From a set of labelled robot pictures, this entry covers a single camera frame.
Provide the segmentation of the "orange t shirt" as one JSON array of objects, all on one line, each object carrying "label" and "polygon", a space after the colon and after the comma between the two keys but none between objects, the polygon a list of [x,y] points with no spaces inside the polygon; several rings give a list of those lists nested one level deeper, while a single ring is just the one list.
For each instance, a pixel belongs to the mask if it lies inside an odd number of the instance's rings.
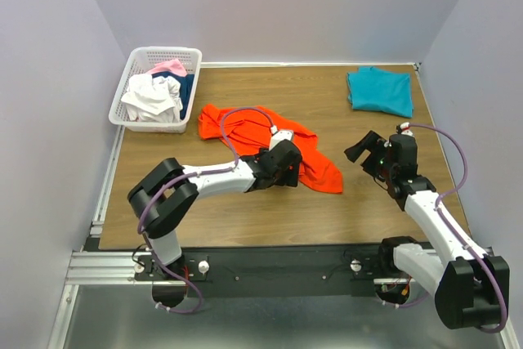
[{"label": "orange t shirt", "polygon": [[318,192],[341,194],[343,176],[334,163],[318,150],[318,136],[300,123],[286,119],[260,106],[255,110],[219,109],[205,105],[198,117],[199,136],[204,140],[220,139],[226,134],[239,155],[256,154],[270,142],[270,125],[293,131],[293,143],[302,153],[299,181]]}]

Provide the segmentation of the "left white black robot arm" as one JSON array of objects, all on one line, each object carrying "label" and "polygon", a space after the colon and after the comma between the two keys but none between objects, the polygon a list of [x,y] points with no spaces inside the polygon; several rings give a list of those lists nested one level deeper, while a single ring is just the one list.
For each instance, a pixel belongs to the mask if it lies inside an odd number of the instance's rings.
[{"label": "left white black robot arm", "polygon": [[154,271],[165,280],[180,273],[177,227],[197,199],[272,186],[295,187],[301,162],[302,153],[290,140],[261,148],[254,155],[237,156],[229,163],[195,167],[183,166],[174,158],[162,161],[127,194],[139,219],[137,232],[154,252]]}]

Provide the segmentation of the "teal t shirt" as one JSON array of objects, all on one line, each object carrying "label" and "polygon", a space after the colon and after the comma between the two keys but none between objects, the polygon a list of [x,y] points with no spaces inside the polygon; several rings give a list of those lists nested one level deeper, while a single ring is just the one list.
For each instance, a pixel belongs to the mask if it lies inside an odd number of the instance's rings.
[{"label": "teal t shirt", "polygon": [[413,117],[411,77],[374,66],[359,67],[346,76],[348,101],[353,110]]}]

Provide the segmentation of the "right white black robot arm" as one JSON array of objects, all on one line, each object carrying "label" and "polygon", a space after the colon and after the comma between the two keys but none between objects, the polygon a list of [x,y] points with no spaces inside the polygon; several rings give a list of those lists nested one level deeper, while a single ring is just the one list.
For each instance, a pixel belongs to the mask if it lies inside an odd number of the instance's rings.
[{"label": "right white black robot arm", "polygon": [[389,138],[368,132],[345,149],[355,162],[385,184],[400,209],[422,229],[435,254],[409,237],[384,239],[376,256],[378,271],[387,277],[400,271],[433,298],[441,322],[449,329],[476,328],[501,332],[508,321],[510,268],[475,243],[452,217],[432,182],[418,172],[418,145],[412,123],[402,123]]}]

